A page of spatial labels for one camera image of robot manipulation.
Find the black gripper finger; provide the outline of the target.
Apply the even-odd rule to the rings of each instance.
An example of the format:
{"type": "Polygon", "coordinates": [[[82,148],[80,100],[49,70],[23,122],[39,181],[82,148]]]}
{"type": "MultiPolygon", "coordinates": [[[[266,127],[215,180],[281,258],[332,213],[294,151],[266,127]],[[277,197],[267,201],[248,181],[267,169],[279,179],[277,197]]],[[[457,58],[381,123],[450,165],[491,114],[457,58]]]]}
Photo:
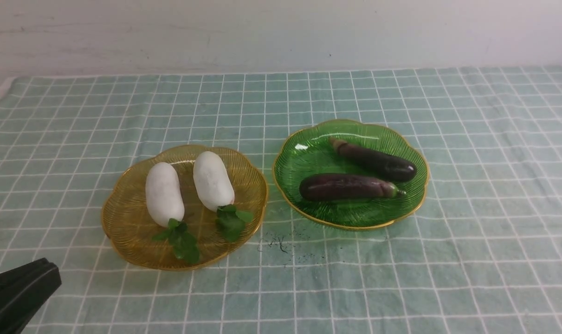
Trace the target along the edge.
{"type": "Polygon", "coordinates": [[[58,266],[37,259],[0,273],[0,334],[20,334],[61,286],[58,266]]]}

